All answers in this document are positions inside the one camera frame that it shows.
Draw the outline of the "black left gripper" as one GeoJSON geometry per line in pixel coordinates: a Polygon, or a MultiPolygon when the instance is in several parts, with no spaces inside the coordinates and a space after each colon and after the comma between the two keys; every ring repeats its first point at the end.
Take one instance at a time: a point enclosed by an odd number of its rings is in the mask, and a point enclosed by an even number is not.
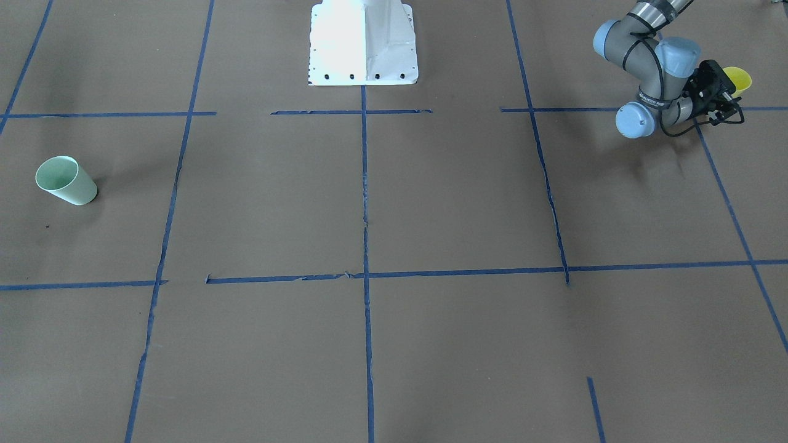
{"type": "Polygon", "coordinates": [[[715,60],[704,60],[689,77],[683,96],[691,100],[689,118],[707,116],[712,126],[743,124],[740,104],[733,102],[733,81],[715,60]]]}

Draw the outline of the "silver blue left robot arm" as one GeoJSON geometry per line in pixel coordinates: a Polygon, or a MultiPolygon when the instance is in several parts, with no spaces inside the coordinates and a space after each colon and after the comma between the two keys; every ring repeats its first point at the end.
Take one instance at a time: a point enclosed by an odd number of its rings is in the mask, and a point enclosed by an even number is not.
{"type": "Polygon", "coordinates": [[[732,124],[734,115],[741,115],[731,76],[715,60],[702,60],[696,42],[658,37],[689,5],[638,1],[622,19],[602,23],[594,34],[594,51],[639,83],[636,98],[614,118],[623,137],[650,137],[656,130],[680,137],[672,132],[677,124],[700,117],[712,126],[732,124]]]}

